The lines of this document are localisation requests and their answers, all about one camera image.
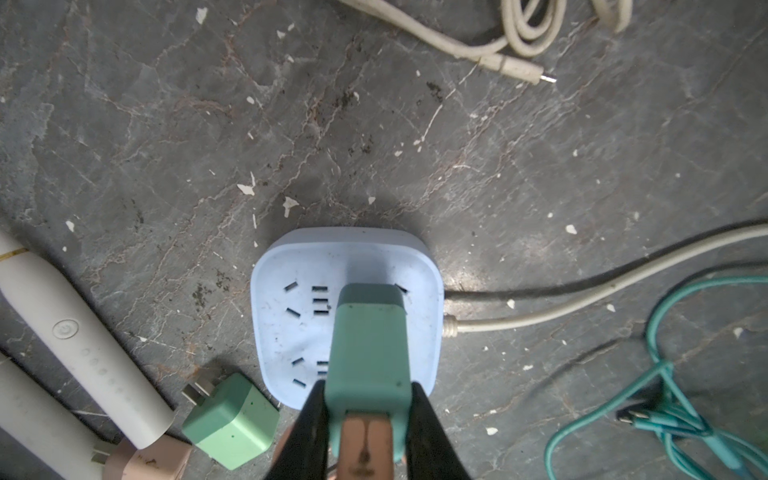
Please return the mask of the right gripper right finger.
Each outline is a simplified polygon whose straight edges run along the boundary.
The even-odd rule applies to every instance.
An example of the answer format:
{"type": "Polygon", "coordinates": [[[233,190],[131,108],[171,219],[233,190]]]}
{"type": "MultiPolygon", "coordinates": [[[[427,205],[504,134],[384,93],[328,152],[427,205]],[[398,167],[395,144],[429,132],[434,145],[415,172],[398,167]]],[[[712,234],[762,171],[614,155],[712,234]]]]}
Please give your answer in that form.
{"type": "Polygon", "coordinates": [[[405,442],[407,476],[410,480],[470,480],[426,393],[418,382],[411,384],[412,401],[405,442]]]}

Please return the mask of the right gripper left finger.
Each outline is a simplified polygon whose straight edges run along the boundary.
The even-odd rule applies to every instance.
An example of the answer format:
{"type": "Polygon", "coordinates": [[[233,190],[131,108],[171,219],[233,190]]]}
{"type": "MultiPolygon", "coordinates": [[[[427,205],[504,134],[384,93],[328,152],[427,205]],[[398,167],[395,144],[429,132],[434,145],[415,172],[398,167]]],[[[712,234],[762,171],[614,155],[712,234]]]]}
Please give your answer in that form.
{"type": "Polygon", "coordinates": [[[325,480],[329,450],[326,382],[315,383],[266,480],[325,480]]]}

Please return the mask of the teal charger plug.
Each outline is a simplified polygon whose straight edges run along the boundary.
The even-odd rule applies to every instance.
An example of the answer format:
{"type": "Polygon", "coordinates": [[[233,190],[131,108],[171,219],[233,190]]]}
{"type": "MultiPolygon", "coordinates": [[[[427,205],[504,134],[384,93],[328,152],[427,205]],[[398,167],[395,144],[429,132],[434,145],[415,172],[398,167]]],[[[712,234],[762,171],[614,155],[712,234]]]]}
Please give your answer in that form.
{"type": "Polygon", "coordinates": [[[389,419],[392,459],[398,462],[404,456],[412,386],[406,312],[397,286],[355,283],[342,288],[324,400],[335,454],[340,451],[344,419],[367,413],[389,419]]]}

